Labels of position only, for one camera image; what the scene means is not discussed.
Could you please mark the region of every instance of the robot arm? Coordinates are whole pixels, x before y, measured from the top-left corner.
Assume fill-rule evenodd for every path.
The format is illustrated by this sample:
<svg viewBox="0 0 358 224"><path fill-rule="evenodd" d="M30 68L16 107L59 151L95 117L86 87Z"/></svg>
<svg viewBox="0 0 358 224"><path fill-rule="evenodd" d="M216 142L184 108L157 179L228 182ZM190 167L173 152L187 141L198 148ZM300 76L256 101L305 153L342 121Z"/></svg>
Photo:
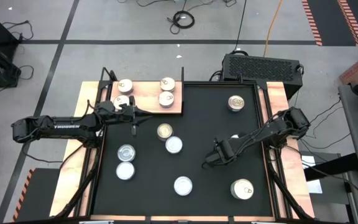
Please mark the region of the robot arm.
<svg viewBox="0 0 358 224"><path fill-rule="evenodd" d="M23 118L11 125L13 140L26 143L41 138L77 139L84 147L97 147L99 139L96 133L104 125L119 123L130 123L135 136L136 126L149 119L150 113L138 109L133 96L130 96L130 105L120 107L121 110L116 110L111 101L105 101L96 105L93 113L80 118L47 115Z"/></svg>

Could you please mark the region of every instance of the black table surface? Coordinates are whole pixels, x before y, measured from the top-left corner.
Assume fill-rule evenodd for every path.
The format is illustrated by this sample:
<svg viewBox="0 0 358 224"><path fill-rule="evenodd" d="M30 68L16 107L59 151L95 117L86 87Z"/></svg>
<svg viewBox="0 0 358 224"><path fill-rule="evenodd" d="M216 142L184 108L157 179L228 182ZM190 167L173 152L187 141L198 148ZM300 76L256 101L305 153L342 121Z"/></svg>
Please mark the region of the black table surface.
<svg viewBox="0 0 358 224"><path fill-rule="evenodd" d="M246 105L240 112L227 108L232 95L245 99ZM185 85L183 116L156 115L139 126L136 138L131 136L128 124L109 126L92 214L271 217L260 144L249 147L229 166L201 168L217 135L229 138L259 128L255 97L252 86ZM170 124L174 136L183 141L179 154L168 153L165 143L158 139L157 127L162 123ZM132 161L135 175L128 181L116 175L120 163L117 150L123 144L131 144L136 150ZM193 190L185 197L177 195L173 188L180 176L189 177L193 183ZM231 195L230 186L238 179L248 179L254 185L250 199L238 200Z"/></svg>

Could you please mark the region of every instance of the silver can lid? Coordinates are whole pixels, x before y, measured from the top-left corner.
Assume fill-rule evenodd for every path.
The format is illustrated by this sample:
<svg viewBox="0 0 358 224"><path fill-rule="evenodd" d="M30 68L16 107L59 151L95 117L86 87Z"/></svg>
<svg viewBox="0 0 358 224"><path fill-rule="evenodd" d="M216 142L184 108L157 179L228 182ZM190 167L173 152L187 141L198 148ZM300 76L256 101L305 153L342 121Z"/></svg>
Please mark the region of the silver can lid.
<svg viewBox="0 0 358 224"><path fill-rule="evenodd" d="M163 91L173 91L175 89L175 81L173 78L165 77L160 82Z"/></svg>
<svg viewBox="0 0 358 224"><path fill-rule="evenodd" d="M136 151L133 146L125 144L118 149L117 155L122 162L130 162L135 159Z"/></svg>
<svg viewBox="0 0 358 224"><path fill-rule="evenodd" d="M129 79L123 79L118 82L118 90L123 94L128 94L133 89L132 81Z"/></svg>
<svg viewBox="0 0 358 224"><path fill-rule="evenodd" d="M160 126L158 126L157 128L157 134L160 139L168 139L169 137L171 137L172 133L172 126L170 126L169 124L163 123L160 124Z"/></svg>
<svg viewBox="0 0 358 224"><path fill-rule="evenodd" d="M188 177L182 176L175 180L173 188L178 195L186 196L190 194L191 190L193 189L193 183Z"/></svg>
<svg viewBox="0 0 358 224"><path fill-rule="evenodd" d="M126 95L117 96L112 103L116 110L121 110L122 108L119 105L129 105L129 97Z"/></svg>
<svg viewBox="0 0 358 224"><path fill-rule="evenodd" d="M254 186L247 179L239 179L233 183L232 194L235 198L247 200L254 194Z"/></svg>
<svg viewBox="0 0 358 224"><path fill-rule="evenodd" d="M240 111L244 107L244 99L237 95L230 96L227 105L233 111Z"/></svg>
<svg viewBox="0 0 358 224"><path fill-rule="evenodd" d="M169 108L173 105L173 94L168 91L163 91L158 97L158 102L164 108Z"/></svg>
<svg viewBox="0 0 358 224"><path fill-rule="evenodd" d="M130 162L122 162L118 164L116 173L121 180L129 180L135 174L135 167Z"/></svg>
<svg viewBox="0 0 358 224"><path fill-rule="evenodd" d="M183 143L180 138L172 136L165 142L165 147L169 153L176 154L181 151Z"/></svg>

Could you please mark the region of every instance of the table leg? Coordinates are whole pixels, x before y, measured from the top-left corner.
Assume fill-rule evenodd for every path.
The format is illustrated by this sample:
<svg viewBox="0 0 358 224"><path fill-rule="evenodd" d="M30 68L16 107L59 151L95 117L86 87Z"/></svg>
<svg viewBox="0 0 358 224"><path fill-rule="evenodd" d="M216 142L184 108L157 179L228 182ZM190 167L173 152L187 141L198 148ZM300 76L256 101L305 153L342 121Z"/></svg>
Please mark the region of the table leg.
<svg viewBox="0 0 358 224"><path fill-rule="evenodd" d="M352 153L346 156L342 156L338 159L334 159L322 164L313 166L313 168L320 170L321 172L329 175L343 174L347 171L358 170L358 160L356 153ZM306 181L321 179L325 177L324 174L316 172L312 168L306 168L304 170Z"/></svg>

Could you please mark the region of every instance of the can with label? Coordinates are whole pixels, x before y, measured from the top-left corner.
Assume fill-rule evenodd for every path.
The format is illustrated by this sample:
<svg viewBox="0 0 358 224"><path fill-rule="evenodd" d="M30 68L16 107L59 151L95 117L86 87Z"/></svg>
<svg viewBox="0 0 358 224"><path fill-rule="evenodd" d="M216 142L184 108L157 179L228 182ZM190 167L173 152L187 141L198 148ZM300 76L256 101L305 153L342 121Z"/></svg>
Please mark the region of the can with label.
<svg viewBox="0 0 358 224"><path fill-rule="evenodd" d="M229 107L231 111L238 112L244 107L244 99L237 95L230 96L227 107Z"/></svg>
<svg viewBox="0 0 358 224"><path fill-rule="evenodd" d="M236 199L247 200L254 194L254 186L247 179L239 179L231 184L230 191Z"/></svg>
<svg viewBox="0 0 358 224"><path fill-rule="evenodd" d="M163 108L169 108L173 105L173 94L168 91L163 91L160 96L158 96L158 102Z"/></svg>
<svg viewBox="0 0 358 224"><path fill-rule="evenodd" d="M157 128L157 135L161 141L166 141L173 134L173 129L169 124L163 123Z"/></svg>
<svg viewBox="0 0 358 224"><path fill-rule="evenodd" d="M119 105L123 105L123 104L129 105L129 97L126 95L119 95L114 99L112 104L116 108L116 111L119 111L122 109Z"/></svg>
<svg viewBox="0 0 358 224"><path fill-rule="evenodd" d="M130 162L135 159L136 151L130 144L125 144L118 149L117 155L122 162Z"/></svg>
<svg viewBox="0 0 358 224"><path fill-rule="evenodd" d="M162 91L172 92L175 89L175 81L173 78L166 77L161 79L160 86Z"/></svg>
<svg viewBox="0 0 358 224"><path fill-rule="evenodd" d="M118 90L125 95L132 93L134 90L134 85L131 80L123 79L118 82Z"/></svg>
<svg viewBox="0 0 358 224"><path fill-rule="evenodd" d="M188 177L181 176L175 180L173 188L178 195L186 196L190 194L191 190L193 189L193 183Z"/></svg>
<svg viewBox="0 0 358 224"><path fill-rule="evenodd" d="M121 180L130 180L135 174L135 167L130 162L118 164L116 174Z"/></svg>

